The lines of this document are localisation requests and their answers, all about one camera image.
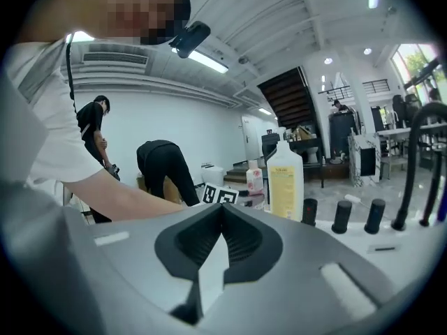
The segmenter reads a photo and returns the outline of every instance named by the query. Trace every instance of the bottle with pink label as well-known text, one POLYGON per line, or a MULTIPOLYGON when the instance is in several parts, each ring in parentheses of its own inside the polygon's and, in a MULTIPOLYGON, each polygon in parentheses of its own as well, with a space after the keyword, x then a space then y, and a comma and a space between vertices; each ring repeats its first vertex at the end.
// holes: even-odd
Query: bottle with pink label
POLYGON ((247 186, 250 196, 264 194, 263 172, 258 167, 257 160, 249 161, 249 169, 247 170, 247 186))

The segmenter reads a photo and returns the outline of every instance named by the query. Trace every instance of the white container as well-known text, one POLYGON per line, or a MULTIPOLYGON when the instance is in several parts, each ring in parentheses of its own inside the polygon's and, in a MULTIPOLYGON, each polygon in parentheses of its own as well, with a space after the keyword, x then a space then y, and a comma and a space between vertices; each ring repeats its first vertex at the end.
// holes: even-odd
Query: white container
POLYGON ((270 211, 279 217, 301 221, 305 196, 302 158, 291 151, 283 134, 284 131, 279 132, 277 152, 267 162, 270 211))
POLYGON ((202 168, 203 182, 214 184, 216 186, 224 185, 224 169, 219 166, 203 167, 202 168))
POLYGON ((264 193, 263 172, 258 167, 257 160, 249 160, 249 169, 247 170, 247 188, 249 195, 262 195, 264 193))

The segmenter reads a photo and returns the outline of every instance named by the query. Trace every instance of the black knob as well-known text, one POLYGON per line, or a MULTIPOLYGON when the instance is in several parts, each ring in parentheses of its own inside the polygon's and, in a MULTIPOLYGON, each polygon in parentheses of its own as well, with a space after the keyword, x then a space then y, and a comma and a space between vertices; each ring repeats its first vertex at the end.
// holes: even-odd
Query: black knob
POLYGON ((313 198, 305 199, 303 208, 302 208, 302 220, 301 223, 305 223, 309 226, 315 227, 315 218, 316 218, 316 207, 318 205, 318 201, 313 198))
POLYGON ((371 235, 375 235, 379 231, 380 222, 382 221, 383 211, 385 210, 385 201, 377 198, 372 200, 369 209, 368 221, 366 221, 365 231, 371 235))
POLYGON ((348 230, 349 216, 351 215, 352 202, 342 200, 338 202, 332 231, 341 235, 348 230))

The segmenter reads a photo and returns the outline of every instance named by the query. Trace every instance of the bottle with yellow label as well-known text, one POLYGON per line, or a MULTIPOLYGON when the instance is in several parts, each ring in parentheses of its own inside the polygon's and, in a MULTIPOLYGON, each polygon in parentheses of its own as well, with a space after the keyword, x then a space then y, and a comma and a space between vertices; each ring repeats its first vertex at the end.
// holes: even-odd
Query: bottle with yellow label
POLYGON ((284 141, 286 129, 279 130, 277 151, 267 162, 270 210, 276 216, 301 221, 305 193, 302 158, 284 141))

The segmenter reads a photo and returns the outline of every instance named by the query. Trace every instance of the slatted wooden panel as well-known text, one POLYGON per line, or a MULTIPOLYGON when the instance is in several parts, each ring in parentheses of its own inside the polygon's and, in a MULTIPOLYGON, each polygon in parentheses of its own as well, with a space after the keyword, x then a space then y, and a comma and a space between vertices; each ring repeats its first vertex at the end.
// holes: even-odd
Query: slatted wooden panel
POLYGON ((316 124, 309 91, 297 68, 278 75, 258 87, 278 117, 279 126, 295 128, 309 122, 316 124))

